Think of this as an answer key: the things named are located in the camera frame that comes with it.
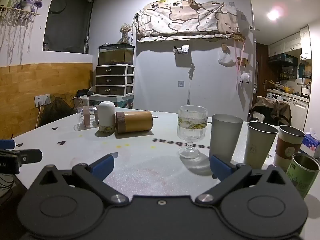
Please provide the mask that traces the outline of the purple plush toy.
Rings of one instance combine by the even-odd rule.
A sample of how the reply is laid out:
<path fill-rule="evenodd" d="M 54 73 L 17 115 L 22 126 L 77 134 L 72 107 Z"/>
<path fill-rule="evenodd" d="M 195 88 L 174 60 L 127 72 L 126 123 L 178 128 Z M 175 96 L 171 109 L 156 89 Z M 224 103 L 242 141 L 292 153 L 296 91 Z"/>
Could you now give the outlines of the purple plush toy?
<path fill-rule="evenodd" d="M 28 11 L 36 12 L 35 8 L 41 8 L 43 3 L 41 0 L 20 0 L 14 5 L 14 8 Z"/>

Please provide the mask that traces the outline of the green printed can cup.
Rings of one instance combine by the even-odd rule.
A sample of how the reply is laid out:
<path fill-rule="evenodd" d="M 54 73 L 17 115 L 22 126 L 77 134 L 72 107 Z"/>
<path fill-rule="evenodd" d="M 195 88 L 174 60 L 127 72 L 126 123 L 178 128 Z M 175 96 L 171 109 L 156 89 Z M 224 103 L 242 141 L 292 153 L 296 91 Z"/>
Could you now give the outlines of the green printed can cup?
<path fill-rule="evenodd" d="M 312 156 L 295 153 L 286 175 L 304 199 L 319 174 L 319 161 Z"/>

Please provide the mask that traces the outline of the patterned fabric wall bundle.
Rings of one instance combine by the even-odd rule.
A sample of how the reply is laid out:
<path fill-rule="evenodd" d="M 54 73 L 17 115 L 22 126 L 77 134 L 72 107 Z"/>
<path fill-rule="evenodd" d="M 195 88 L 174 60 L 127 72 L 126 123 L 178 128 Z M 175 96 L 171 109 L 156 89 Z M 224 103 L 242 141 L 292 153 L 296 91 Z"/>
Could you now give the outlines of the patterned fabric wall bundle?
<path fill-rule="evenodd" d="M 237 10 L 224 2 L 153 2 L 135 15 L 138 42 L 227 40 L 240 34 Z"/>

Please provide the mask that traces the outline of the bamboo brown cup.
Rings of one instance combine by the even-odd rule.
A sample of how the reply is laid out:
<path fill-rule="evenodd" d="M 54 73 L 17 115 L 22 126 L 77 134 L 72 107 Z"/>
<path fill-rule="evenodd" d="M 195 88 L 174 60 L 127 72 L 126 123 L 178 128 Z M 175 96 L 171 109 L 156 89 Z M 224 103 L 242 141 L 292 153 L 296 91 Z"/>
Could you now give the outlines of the bamboo brown cup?
<path fill-rule="evenodd" d="M 116 112 L 116 130 L 118 134 L 150 131 L 153 116 L 150 111 Z"/>

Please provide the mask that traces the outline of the white ceramic cup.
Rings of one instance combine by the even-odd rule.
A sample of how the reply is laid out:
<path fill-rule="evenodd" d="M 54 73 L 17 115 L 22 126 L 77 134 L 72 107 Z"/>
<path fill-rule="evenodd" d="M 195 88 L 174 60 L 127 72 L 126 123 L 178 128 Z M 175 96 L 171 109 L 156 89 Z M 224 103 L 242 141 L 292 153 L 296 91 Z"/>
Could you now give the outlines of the white ceramic cup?
<path fill-rule="evenodd" d="M 115 105 L 111 101 L 103 101 L 98 107 L 99 131 L 113 133 L 115 130 Z"/>

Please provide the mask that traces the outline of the dried flower bouquet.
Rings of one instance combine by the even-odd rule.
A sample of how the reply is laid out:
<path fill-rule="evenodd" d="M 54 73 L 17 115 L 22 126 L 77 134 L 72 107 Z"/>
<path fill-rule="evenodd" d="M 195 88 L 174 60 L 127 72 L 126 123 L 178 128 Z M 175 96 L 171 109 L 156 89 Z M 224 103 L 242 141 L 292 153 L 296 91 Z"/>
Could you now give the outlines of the dried flower bouquet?
<path fill-rule="evenodd" d="M 132 31 L 132 25 L 128 23 L 124 23 L 120 27 L 121 38 L 118 40 L 117 44 L 126 43 L 129 44 L 129 33 Z"/>

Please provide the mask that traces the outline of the cup with brown sleeve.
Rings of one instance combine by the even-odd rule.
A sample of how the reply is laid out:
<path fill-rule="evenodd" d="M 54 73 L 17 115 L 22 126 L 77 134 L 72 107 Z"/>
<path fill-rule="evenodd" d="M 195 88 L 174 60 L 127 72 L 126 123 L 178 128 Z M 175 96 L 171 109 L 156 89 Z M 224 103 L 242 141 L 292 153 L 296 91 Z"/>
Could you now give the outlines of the cup with brown sleeve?
<path fill-rule="evenodd" d="M 280 125 L 273 164 L 287 171 L 292 156 L 301 147 L 305 133 L 292 126 Z"/>

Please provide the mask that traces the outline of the white wall power socket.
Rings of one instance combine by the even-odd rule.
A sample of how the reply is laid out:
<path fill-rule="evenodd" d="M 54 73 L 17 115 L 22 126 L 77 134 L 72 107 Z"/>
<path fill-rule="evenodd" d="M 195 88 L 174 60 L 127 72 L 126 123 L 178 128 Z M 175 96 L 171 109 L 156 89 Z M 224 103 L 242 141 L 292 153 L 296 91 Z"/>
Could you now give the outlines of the white wall power socket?
<path fill-rule="evenodd" d="M 34 97 L 35 107 L 45 106 L 51 103 L 50 94 L 38 95 Z"/>

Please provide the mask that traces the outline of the chair with draped clothes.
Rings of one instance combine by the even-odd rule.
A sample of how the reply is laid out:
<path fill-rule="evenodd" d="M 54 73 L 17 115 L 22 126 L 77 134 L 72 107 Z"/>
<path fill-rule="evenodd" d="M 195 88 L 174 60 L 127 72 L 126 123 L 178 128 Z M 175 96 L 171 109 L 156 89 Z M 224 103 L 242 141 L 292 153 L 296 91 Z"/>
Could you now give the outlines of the chair with draped clothes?
<path fill-rule="evenodd" d="M 250 112 L 250 121 L 260 121 L 274 126 L 292 126 L 290 104 L 286 101 L 257 96 Z"/>

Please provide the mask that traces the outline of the glass fish tank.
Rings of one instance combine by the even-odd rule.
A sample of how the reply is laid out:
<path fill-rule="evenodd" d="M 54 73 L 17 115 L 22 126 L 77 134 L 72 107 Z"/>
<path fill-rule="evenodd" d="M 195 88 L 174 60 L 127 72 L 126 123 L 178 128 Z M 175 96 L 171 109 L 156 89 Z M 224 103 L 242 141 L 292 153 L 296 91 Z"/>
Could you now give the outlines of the glass fish tank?
<path fill-rule="evenodd" d="M 98 65 L 133 65 L 135 46 L 128 43 L 107 44 L 99 47 Z"/>

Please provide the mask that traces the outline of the blue tissue pack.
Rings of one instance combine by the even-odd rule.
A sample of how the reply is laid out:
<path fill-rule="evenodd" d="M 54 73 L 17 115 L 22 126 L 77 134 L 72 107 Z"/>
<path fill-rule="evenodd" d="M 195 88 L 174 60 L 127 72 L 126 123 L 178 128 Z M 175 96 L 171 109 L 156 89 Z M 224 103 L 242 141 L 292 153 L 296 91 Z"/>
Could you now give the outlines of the blue tissue pack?
<path fill-rule="evenodd" d="M 319 158 L 319 148 L 319 141 L 311 134 L 306 133 L 300 149 L 306 154 L 317 159 Z"/>

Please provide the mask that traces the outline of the beige metal tumbler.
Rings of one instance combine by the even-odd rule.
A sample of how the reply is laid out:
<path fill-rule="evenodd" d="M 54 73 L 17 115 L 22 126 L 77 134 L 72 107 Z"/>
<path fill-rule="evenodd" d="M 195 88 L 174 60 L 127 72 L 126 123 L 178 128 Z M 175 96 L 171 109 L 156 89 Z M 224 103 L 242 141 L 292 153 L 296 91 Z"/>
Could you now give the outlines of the beige metal tumbler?
<path fill-rule="evenodd" d="M 250 121 L 247 126 L 244 163 L 253 169 L 261 169 L 278 134 L 278 129 L 257 121 Z"/>

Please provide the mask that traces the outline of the clear glass with brown bands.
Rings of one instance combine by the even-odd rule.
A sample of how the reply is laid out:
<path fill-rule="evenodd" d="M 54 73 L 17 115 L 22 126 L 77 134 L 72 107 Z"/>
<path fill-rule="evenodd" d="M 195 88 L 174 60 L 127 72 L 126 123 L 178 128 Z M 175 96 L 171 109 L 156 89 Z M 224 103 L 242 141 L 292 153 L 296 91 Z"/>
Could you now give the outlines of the clear glass with brown bands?
<path fill-rule="evenodd" d="M 83 106 L 77 108 L 78 129 L 89 129 L 98 127 L 97 106 Z"/>

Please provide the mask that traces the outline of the frosted grey tumbler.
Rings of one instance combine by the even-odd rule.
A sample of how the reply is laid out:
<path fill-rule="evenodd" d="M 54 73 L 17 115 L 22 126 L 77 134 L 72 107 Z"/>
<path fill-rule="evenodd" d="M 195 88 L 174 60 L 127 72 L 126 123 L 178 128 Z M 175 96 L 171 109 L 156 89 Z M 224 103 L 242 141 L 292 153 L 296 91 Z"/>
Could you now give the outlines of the frosted grey tumbler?
<path fill-rule="evenodd" d="M 226 162 L 231 161 L 234 154 L 243 120 L 227 114 L 212 116 L 209 159 L 216 156 Z"/>

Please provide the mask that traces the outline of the white plastic drawer unit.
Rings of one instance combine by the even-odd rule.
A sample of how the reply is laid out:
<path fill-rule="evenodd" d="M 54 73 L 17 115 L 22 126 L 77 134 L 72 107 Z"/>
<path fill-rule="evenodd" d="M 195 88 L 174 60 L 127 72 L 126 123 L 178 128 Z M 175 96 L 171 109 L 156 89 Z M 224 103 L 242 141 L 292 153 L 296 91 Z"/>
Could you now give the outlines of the white plastic drawer unit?
<path fill-rule="evenodd" d="M 127 96 L 134 91 L 135 66 L 112 64 L 96 66 L 95 93 L 108 96 Z"/>

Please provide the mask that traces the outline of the ribbed stemmed glass goblet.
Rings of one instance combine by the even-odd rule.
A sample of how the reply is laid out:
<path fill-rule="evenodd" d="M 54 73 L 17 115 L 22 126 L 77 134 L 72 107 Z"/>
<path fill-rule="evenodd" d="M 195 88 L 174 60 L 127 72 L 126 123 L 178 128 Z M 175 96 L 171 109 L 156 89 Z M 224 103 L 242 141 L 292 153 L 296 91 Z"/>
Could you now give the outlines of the ribbed stemmed glass goblet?
<path fill-rule="evenodd" d="M 185 141 L 178 154 L 185 159 L 196 159 L 199 150 L 194 143 L 204 138 L 208 111 L 201 106 L 184 105 L 178 110 L 177 136 Z"/>

